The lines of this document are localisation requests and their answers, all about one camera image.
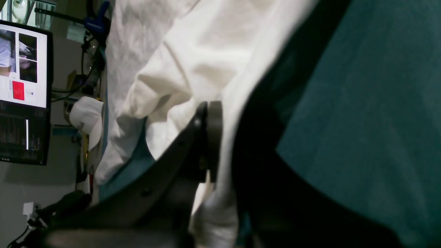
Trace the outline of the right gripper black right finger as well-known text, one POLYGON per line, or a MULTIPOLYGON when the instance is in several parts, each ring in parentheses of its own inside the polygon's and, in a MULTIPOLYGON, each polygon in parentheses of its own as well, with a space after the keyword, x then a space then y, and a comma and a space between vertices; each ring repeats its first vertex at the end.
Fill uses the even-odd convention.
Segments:
POLYGON ((246 247, 401 248, 394 232, 320 193, 277 155, 285 126, 270 97, 252 93, 234 142, 238 209, 252 227, 246 247))

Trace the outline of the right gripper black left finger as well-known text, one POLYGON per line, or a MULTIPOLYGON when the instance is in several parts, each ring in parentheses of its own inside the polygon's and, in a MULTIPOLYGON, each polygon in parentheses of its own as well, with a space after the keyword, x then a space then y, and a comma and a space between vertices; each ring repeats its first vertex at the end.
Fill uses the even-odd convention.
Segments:
POLYGON ((219 101, 203 102, 186 128, 136 181, 50 228, 46 248, 194 248, 188 227, 200 182, 216 180, 219 101))

